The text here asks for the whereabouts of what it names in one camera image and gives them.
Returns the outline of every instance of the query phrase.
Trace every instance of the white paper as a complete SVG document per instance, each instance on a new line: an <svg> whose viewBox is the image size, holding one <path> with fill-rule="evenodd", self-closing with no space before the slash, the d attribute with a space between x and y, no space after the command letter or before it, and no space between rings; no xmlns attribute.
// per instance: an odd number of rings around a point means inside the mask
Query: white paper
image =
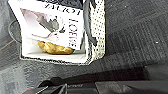
<svg viewBox="0 0 168 94"><path fill-rule="evenodd" d="M83 10L35 0L13 2L22 33L28 38L80 50Z"/></svg>

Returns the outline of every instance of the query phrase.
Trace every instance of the bag handle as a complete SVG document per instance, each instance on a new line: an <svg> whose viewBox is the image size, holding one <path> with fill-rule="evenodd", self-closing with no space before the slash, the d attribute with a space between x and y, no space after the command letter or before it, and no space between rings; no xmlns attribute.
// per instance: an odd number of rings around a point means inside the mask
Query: bag handle
<svg viewBox="0 0 168 94"><path fill-rule="evenodd" d="M90 8L90 2L92 3L92 6L96 8L96 3L95 0L86 0L84 2L83 6L83 17L84 17L84 28L86 31L86 34L88 35L89 41L93 43L94 46L97 46L97 40L96 37L92 37L91 30L90 30L90 25L89 25L89 20L90 20L90 13L89 13L89 8Z"/></svg>
<svg viewBox="0 0 168 94"><path fill-rule="evenodd" d="M22 43L21 40L18 40L16 37L14 37L14 34L13 34L13 32L11 31L11 26L12 26L15 22L18 22L18 21L17 21L17 20L14 20L14 21L12 21L12 22L9 24L9 26L8 26L8 32L9 32L9 35L11 36L11 38L12 38L13 40L15 40L15 41L18 42L18 43Z"/></svg>

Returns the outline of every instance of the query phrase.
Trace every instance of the bread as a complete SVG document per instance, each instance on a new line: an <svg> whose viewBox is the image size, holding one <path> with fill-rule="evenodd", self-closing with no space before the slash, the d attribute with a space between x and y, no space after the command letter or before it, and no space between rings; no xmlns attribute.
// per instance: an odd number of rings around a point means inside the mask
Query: bread
<svg viewBox="0 0 168 94"><path fill-rule="evenodd" d="M69 55L74 52L74 50L70 47L63 47L63 46L52 44L50 42L39 41L37 45L44 52L47 52L49 54L54 54L54 55Z"/></svg>

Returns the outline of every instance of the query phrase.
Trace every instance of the bag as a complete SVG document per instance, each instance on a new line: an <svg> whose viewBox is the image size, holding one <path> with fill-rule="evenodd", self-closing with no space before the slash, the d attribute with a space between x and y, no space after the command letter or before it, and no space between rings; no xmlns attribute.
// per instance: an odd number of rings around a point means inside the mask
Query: bag
<svg viewBox="0 0 168 94"><path fill-rule="evenodd" d="M15 6L15 4L17 4L16 2L18 1L9 0L9 4L21 25L21 19L19 17L22 14L20 9ZM71 55L51 55L43 53L37 46L38 41L25 36L23 34L25 29L21 26L22 46L20 58L23 60L36 60L62 65L89 65L92 61L102 58L105 54L104 0L96 0L95 3L94 0L86 0L83 4L83 16L84 24L81 25L84 25L85 32L81 40L83 42L80 50L75 50Z"/></svg>

